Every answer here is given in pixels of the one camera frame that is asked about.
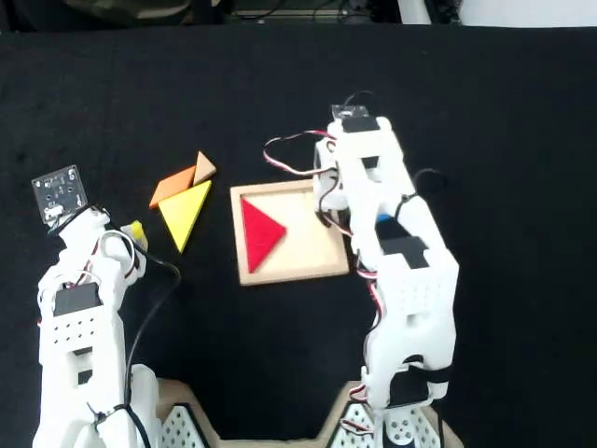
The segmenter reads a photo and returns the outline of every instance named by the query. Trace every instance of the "orange tangram piece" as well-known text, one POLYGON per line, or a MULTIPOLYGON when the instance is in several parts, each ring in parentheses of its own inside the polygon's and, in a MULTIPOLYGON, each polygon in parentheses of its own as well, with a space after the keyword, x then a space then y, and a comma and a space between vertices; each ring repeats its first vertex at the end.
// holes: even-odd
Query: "orange tangram piece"
POLYGON ((249 273, 253 273, 280 239, 286 235, 286 227, 268 217, 246 199, 241 198, 241 208, 246 257, 249 273))
POLYGON ((149 208, 155 208, 159 202, 168 199, 175 194, 188 189, 193 176, 195 175, 195 165, 188 167, 186 170, 166 177, 161 180, 153 193, 153 198, 149 203, 149 208))

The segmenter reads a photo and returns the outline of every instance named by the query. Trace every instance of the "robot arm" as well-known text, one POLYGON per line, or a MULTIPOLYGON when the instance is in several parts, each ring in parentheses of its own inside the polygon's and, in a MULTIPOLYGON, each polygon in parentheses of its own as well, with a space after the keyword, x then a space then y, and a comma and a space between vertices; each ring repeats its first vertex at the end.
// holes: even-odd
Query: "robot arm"
POLYGON ((428 404, 447 391, 458 264, 416 195, 390 122, 367 114, 336 117, 327 132, 333 138, 316 144, 316 161, 331 171, 313 178, 315 209, 336 225, 330 212, 350 212, 345 233, 378 303, 361 390, 374 412, 428 404), (384 217, 402 234, 381 234, 384 217))
MULTIPOLYGON (((144 447, 127 412, 98 417, 125 403, 125 345, 118 310, 127 287, 145 274, 140 224, 107 229, 107 213, 93 207, 58 218, 66 248, 39 282, 39 362, 43 366, 39 428, 34 447, 144 447)), ((158 446, 158 383, 133 366, 131 409, 158 446)))

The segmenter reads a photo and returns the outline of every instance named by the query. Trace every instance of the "wooden frame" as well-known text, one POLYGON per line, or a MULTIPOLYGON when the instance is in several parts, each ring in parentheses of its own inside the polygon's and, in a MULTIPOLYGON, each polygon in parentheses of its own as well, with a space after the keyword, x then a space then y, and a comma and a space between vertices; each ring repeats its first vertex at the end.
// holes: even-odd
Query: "wooden frame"
POLYGON ((313 211, 312 191, 311 179, 230 189, 241 285, 348 273, 342 235, 319 222, 313 211), (253 273, 248 270, 241 198, 287 228, 285 238, 253 273))

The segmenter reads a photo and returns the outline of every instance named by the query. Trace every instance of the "yellow piece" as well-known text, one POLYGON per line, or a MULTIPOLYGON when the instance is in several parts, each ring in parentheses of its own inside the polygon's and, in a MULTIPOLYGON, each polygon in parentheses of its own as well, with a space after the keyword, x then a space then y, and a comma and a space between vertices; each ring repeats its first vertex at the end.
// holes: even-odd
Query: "yellow piece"
POLYGON ((131 223, 131 233, 133 240, 141 240, 143 239, 146 234, 143 231, 143 225, 139 221, 133 221, 131 223))
POLYGON ((164 216, 168 230, 172 235, 178 252, 182 253, 187 245, 190 231, 199 216, 205 197, 212 181, 208 180, 182 193, 165 199, 158 204, 164 216))

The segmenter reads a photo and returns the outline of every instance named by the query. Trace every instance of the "black background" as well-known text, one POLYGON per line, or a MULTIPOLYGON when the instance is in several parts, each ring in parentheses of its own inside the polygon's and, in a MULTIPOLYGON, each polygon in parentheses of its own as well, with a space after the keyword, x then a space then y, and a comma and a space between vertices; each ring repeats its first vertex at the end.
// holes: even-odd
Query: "black background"
MULTIPOLYGON (((229 187, 288 180, 260 145, 326 126, 329 105, 360 89, 378 93, 410 171, 450 180, 428 198, 461 266, 445 418, 469 446, 588 446, 591 411, 577 406, 594 374, 596 50, 594 30, 0 36, 2 446, 35 432, 36 283, 62 246, 29 181, 70 163, 92 201, 142 219, 151 250, 183 270, 138 359, 189 383, 225 438, 314 437, 358 379, 373 308, 354 275, 240 287, 229 187), (180 257, 147 204, 197 149, 219 171, 180 257)), ((308 166, 312 142, 285 156, 308 166)), ((128 293, 129 341, 166 281, 154 269, 128 293)))

